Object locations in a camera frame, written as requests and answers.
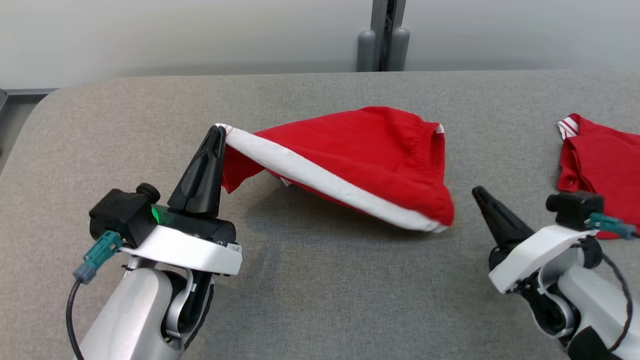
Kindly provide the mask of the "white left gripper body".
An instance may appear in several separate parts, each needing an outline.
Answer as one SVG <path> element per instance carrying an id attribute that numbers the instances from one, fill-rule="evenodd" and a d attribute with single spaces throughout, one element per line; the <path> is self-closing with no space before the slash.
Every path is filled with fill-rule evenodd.
<path id="1" fill-rule="evenodd" d="M 233 223 L 157 204 L 151 212 L 158 224 L 142 244 L 128 248 L 129 255 L 192 271 L 238 275 L 243 256 Z"/>

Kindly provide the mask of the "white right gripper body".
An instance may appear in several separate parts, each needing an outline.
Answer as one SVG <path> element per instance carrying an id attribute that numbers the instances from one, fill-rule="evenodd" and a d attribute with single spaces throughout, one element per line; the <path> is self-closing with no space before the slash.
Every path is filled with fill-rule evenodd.
<path id="1" fill-rule="evenodd" d="M 570 246 L 598 232 L 576 231 L 560 225 L 544 227 L 517 245 L 503 262 L 489 272 L 489 278 L 501 293 L 515 290 L 518 281 L 529 278 L 562 255 Z"/>

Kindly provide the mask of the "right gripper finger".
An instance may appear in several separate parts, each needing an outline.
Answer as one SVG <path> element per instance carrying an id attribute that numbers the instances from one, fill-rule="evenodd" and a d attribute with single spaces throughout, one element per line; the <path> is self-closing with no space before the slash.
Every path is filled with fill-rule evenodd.
<path id="1" fill-rule="evenodd" d="M 528 224 L 484 187 L 474 187 L 471 194 L 499 249 L 514 249 L 535 234 Z"/>

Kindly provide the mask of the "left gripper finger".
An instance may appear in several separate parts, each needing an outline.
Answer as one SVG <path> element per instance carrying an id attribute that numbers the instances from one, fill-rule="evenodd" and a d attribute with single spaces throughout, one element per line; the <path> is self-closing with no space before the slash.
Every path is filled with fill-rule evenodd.
<path id="1" fill-rule="evenodd" d="M 189 166 L 186 168 L 183 173 L 181 179 L 176 185 L 173 193 L 171 194 L 169 200 L 167 201 L 167 205 L 172 210 L 177 212 L 192 212 L 193 211 L 193 197 L 198 189 L 198 175 L 197 171 L 194 170 L 194 162 L 197 161 L 199 156 L 199 149 L 202 145 L 204 145 L 206 136 L 196 151 L 194 157 L 189 163 Z"/>
<path id="2" fill-rule="evenodd" d="M 192 212 L 217 217 L 226 155 L 226 128 L 212 126 L 198 151 L 193 169 L 198 176 L 198 188 L 192 198 Z"/>

